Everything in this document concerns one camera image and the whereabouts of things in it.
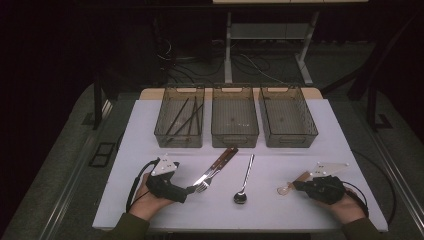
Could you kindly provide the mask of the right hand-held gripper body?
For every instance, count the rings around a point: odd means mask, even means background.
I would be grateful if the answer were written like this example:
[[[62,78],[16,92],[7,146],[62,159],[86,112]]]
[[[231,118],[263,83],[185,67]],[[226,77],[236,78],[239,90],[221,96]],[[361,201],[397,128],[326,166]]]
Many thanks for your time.
[[[345,194],[345,187],[335,173],[348,166],[348,163],[318,162],[312,170],[311,179],[304,183],[307,195],[328,205],[341,200]]]

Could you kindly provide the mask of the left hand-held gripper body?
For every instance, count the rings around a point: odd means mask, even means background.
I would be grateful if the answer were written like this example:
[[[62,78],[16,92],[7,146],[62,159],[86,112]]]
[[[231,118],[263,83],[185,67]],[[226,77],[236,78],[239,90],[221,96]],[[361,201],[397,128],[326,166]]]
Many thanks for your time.
[[[158,198],[184,203],[187,198],[185,188],[171,183],[171,178],[177,169],[173,161],[167,158],[157,158],[146,182],[150,192]]]

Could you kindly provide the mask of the wooden-handled steel fork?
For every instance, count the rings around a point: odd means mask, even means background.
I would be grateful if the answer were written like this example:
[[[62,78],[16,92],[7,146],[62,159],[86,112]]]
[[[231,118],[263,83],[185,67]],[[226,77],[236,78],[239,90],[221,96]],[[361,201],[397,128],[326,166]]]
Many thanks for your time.
[[[201,193],[201,192],[203,192],[204,190],[206,190],[209,186],[210,186],[210,184],[211,184],[211,182],[212,182],[212,179],[213,179],[213,177],[216,175],[216,174],[218,174],[221,170],[218,170],[218,171],[216,171],[215,173],[213,173],[210,177],[207,177],[199,186],[197,186],[197,189],[196,189],[196,192],[197,193]]]

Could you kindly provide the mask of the smoky plastic bin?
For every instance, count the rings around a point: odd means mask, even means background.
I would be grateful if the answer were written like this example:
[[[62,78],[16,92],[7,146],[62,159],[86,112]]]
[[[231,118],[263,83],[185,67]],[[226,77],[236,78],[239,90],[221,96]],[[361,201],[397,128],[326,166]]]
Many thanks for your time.
[[[167,86],[154,135],[161,148],[201,148],[203,145],[203,85]]]
[[[297,86],[263,86],[259,105],[266,146],[309,148],[318,130],[302,90]]]
[[[259,136],[253,88],[219,84],[212,90],[212,146],[254,148]]]

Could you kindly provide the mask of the black chopstick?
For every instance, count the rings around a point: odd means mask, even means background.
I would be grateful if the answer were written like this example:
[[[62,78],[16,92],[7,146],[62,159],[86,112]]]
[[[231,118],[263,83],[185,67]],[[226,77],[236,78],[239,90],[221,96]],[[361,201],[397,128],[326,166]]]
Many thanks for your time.
[[[194,112],[194,117],[195,116],[197,116],[197,113],[198,113],[198,111],[199,110],[201,110],[203,108],[203,104],[202,105],[200,105],[196,110],[195,110],[195,112]],[[182,129],[184,129],[185,128],[185,126],[187,125],[187,124],[189,124],[189,118],[174,132],[174,134],[173,134],[173,136],[175,136],[175,135],[178,135],[179,134],[179,132],[182,130]]]
[[[185,113],[187,111],[187,105],[188,105],[189,99],[186,99],[180,109],[178,110],[175,118],[171,121],[170,126],[168,127],[167,131],[165,132],[166,135],[173,134],[177,127],[180,125],[180,122],[182,118],[185,116]]]

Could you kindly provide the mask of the long steel spoon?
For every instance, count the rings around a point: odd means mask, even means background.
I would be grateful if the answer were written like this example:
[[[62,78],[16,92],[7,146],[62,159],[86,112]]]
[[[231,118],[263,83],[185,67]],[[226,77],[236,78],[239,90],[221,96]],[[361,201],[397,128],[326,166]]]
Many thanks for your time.
[[[245,204],[246,201],[247,201],[247,195],[245,193],[245,189],[246,189],[247,181],[248,181],[251,169],[252,169],[254,159],[255,159],[255,155],[252,154],[249,158],[249,162],[248,162],[248,166],[247,166],[247,169],[246,169],[242,188],[233,196],[233,201],[236,204]]]

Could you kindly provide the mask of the person's left hand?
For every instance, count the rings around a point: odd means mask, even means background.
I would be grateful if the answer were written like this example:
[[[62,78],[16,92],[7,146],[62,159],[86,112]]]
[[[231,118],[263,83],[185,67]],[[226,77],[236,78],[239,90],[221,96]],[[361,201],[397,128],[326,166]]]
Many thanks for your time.
[[[161,209],[172,204],[165,198],[153,195],[146,186],[149,174],[143,175],[140,187],[137,189],[135,199],[130,206],[129,213],[146,221],[150,221]]]

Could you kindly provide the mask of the person's right hand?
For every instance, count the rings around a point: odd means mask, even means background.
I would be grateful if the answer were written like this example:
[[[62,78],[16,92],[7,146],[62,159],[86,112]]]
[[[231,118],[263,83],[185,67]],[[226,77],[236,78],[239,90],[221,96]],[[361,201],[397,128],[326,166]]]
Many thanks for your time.
[[[366,217],[358,202],[347,193],[334,204],[328,205],[320,201],[316,201],[316,204],[330,211],[341,224],[348,224]]]

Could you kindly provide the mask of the black metal stand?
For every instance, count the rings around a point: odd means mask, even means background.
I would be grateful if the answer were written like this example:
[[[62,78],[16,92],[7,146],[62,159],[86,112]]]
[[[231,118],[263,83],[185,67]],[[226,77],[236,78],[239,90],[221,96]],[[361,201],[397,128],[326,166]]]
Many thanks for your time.
[[[101,87],[101,80],[98,74],[94,75],[94,125],[93,129],[97,130],[102,121],[103,114],[103,92]]]
[[[383,27],[348,96],[359,100],[368,92],[367,122],[376,129],[377,92],[383,93],[413,131],[424,135],[424,12],[401,23],[390,18]]]

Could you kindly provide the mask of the white metal-framed desk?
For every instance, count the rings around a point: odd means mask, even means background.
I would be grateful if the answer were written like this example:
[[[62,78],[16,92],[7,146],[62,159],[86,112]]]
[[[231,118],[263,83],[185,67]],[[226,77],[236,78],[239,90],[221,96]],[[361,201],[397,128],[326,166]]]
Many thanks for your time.
[[[368,0],[212,0],[215,5],[289,5],[295,6],[312,4],[319,7],[336,6],[337,4],[362,4]],[[225,37],[225,58],[224,58],[224,80],[232,83],[232,58],[231,43],[233,40],[302,40],[303,45],[300,51],[294,56],[305,85],[313,84],[309,74],[305,58],[312,41],[314,30],[317,25],[320,11],[312,13],[310,21],[307,23],[235,23],[232,12],[227,13],[226,37]]]

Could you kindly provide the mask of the black floor outlet frame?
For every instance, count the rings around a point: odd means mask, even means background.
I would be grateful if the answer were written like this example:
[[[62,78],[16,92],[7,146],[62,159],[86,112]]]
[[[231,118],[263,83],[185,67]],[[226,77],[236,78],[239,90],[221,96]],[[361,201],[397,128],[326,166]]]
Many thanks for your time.
[[[88,165],[94,168],[106,167],[114,151],[115,144],[112,142],[101,142]]]

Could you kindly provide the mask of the aluminium floor rail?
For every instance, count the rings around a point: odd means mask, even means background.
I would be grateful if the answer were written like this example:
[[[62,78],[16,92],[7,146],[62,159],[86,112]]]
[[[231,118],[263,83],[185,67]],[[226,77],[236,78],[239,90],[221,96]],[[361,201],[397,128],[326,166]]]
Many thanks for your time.
[[[73,199],[75,191],[79,185],[83,169],[87,166],[93,149],[95,148],[104,124],[100,123],[96,130],[93,130],[86,138],[84,145],[77,157],[76,163],[71,171],[70,177],[60,193],[58,200],[54,204],[52,213],[43,228],[38,240],[53,240],[61,223],[66,215],[67,209]]]
[[[394,184],[415,225],[424,237],[424,207],[419,203],[412,189],[407,184],[405,177],[395,163],[395,158],[390,154],[389,149],[379,134],[369,128],[367,128],[367,134],[370,136],[382,158],[382,164],[386,169],[389,179]]]

